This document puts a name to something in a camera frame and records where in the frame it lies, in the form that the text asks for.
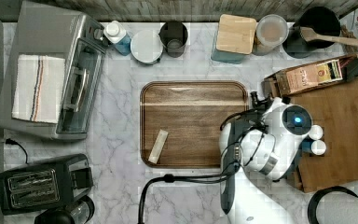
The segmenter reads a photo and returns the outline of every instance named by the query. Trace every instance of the black cup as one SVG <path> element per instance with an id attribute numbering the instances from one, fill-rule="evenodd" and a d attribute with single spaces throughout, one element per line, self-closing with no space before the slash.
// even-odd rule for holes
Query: black cup
<path id="1" fill-rule="evenodd" d="M 179 21 L 166 22 L 159 31 L 159 38 L 168 55 L 173 58 L 185 52 L 188 33 L 186 27 Z"/>
<path id="2" fill-rule="evenodd" d="M 341 27 L 336 14 L 326 7 L 308 9 L 301 18 L 290 28 L 289 36 L 283 42 L 283 48 L 293 58 L 306 58 L 316 49 L 325 49 L 333 42 L 323 40 L 305 41 L 300 27 L 310 27 L 319 35 L 339 36 Z"/>

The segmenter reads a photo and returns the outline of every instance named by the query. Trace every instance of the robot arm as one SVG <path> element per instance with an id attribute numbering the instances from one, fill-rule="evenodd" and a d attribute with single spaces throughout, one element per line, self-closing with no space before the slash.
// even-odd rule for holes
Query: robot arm
<path id="1" fill-rule="evenodd" d="M 242 168 L 279 180 L 293 169 L 311 125 L 304 108 L 275 98 L 262 113 L 252 110 L 225 126 L 219 140 L 221 167 L 227 167 L 239 151 Z M 284 208 L 248 179 L 243 169 L 221 184 L 221 206 L 231 223 L 295 223 Z"/>

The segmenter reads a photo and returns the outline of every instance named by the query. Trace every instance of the striped towel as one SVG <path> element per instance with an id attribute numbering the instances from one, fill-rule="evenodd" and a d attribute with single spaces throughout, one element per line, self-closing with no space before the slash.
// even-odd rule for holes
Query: striped towel
<path id="1" fill-rule="evenodd" d="M 11 116 L 33 122 L 58 123 L 65 59 L 20 55 Z"/>

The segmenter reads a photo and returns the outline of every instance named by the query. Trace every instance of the marble countertop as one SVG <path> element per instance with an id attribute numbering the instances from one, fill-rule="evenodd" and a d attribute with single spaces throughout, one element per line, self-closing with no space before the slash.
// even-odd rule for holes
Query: marble countertop
<path id="1" fill-rule="evenodd" d="M 141 30 L 158 31 L 160 23 L 123 23 L 130 34 Z M 30 161 L 85 153 L 89 157 L 94 184 L 90 197 L 96 212 L 90 223 L 137 223 L 138 203 L 145 183 L 167 173 L 175 175 L 217 174 L 219 169 L 153 169 L 140 156 L 139 97 L 151 81 L 173 80 L 236 80 L 248 92 L 263 97 L 264 77 L 286 67 L 311 63 L 343 55 L 340 45 L 321 49 L 306 59 L 293 59 L 282 47 L 267 56 L 247 56 L 242 64 L 210 60 L 217 23 L 186 23 L 189 38 L 186 51 L 179 58 L 164 53 L 160 63 L 146 66 L 131 55 L 123 57 L 108 50 L 103 64 L 95 104 L 89 123 L 88 138 L 76 143 L 52 142 L 22 133 L 5 130 L 5 138 L 21 143 Z M 4 24 L 5 64 L 10 53 L 16 23 Z M 5 169 L 24 164 L 23 152 L 5 145 Z M 272 183 L 259 173 L 250 173 L 251 180 L 281 204 L 296 223 L 309 223 L 307 206 L 312 194 L 305 194 L 285 183 Z M 358 181 L 345 185 L 358 194 Z M 149 189 L 145 203 L 145 223 L 229 223 L 220 208 L 219 185 L 158 183 Z M 39 213 L 5 217 L 6 224 L 34 223 Z"/>

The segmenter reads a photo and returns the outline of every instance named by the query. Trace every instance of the toaster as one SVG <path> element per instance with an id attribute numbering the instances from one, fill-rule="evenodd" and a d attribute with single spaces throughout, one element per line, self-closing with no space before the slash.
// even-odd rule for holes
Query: toaster
<path id="1" fill-rule="evenodd" d="M 0 173 L 4 215 L 64 206 L 87 195 L 93 186 L 84 154 L 36 161 Z"/>
<path id="2" fill-rule="evenodd" d="M 86 138 L 108 46 L 102 30 L 100 23 L 84 13 L 24 1 L 0 94 L 0 127 L 50 139 Z M 20 54 L 65 59 L 58 123 L 11 117 Z"/>

